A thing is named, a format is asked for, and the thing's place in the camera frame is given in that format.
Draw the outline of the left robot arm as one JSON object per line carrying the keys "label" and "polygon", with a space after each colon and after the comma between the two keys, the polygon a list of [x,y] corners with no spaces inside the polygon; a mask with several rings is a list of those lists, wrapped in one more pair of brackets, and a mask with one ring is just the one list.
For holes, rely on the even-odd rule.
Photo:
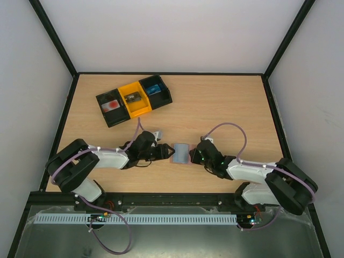
{"label": "left robot arm", "polygon": [[159,132],[149,131],[117,148],[96,147],[76,139],[50,158],[45,168],[52,184],[61,192],[72,192],[92,203],[104,193],[96,181],[88,178],[93,169],[125,170],[137,167],[139,161],[152,163],[169,159],[175,150],[168,144],[158,143],[159,140]]}

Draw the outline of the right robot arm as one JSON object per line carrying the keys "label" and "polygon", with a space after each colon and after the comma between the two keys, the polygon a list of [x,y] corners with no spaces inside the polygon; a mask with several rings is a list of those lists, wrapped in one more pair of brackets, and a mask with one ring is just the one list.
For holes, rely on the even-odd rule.
{"label": "right robot arm", "polygon": [[255,204],[279,205],[299,216],[318,191],[315,181],[287,158],[275,163],[249,162],[222,155],[210,139],[201,140],[189,156],[191,163],[218,178],[244,181],[234,197],[235,206],[242,211]]}

